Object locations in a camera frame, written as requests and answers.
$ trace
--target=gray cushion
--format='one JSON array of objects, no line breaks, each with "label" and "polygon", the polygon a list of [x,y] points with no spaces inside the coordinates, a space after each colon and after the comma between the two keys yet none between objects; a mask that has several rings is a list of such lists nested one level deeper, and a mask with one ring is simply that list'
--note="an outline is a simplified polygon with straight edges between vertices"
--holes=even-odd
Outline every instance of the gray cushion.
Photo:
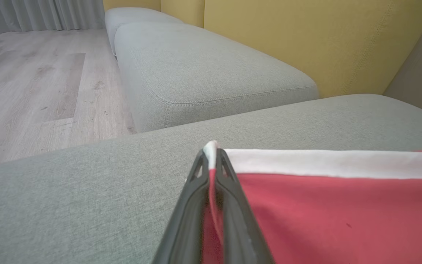
[{"label": "gray cushion", "polygon": [[318,98],[301,71],[192,25],[123,25],[115,48],[138,132]]},{"label": "gray cushion", "polygon": [[119,7],[112,8],[105,12],[105,27],[112,52],[115,52],[115,34],[117,29],[124,24],[133,22],[162,22],[162,23],[183,23],[178,18],[165,13],[142,7]]},{"label": "gray cushion", "polygon": [[198,150],[422,150],[422,110],[348,95],[0,165],[0,264],[150,263]]}]

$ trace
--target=wooden floor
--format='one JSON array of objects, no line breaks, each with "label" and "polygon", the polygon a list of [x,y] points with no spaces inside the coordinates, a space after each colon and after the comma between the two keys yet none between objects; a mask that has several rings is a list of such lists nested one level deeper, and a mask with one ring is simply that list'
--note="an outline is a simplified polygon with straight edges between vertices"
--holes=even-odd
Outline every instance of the wooden floor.
[{"label": "wooden floor", "polygon": [[0,163],[133,133],[105,30],[0,34]]}]

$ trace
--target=red cloth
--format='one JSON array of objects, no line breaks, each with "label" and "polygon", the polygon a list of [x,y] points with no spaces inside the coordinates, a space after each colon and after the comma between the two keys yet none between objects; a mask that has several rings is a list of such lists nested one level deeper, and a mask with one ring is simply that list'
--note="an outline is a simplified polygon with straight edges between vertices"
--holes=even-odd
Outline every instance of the red cloth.
[{"label": "red cloth", "polygon": [[[238,178],[277,264],[422,264],[422,179]],[[222,212],[210,190],[204,264],[223,263]]]}]

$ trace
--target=garment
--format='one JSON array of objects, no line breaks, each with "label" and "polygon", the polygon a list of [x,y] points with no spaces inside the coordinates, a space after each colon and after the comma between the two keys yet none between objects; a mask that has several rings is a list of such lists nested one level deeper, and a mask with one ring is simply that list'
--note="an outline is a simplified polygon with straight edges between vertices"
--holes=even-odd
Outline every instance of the garment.
[{"label": "garment", "polygon": [[[422,263],[422,152],[227,153],[277,264]],[[222,235],[210,206],[203,263],[223,262]]]}]

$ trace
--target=gray curtain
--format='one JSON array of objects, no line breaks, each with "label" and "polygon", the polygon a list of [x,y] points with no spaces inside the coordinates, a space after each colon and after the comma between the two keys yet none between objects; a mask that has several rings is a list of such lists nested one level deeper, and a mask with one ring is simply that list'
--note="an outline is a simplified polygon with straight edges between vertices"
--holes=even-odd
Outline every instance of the gray curtain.
[{"label": "gray curtain", "polygon": [[0,0],[0,33],[102,29],[102,0]]}]

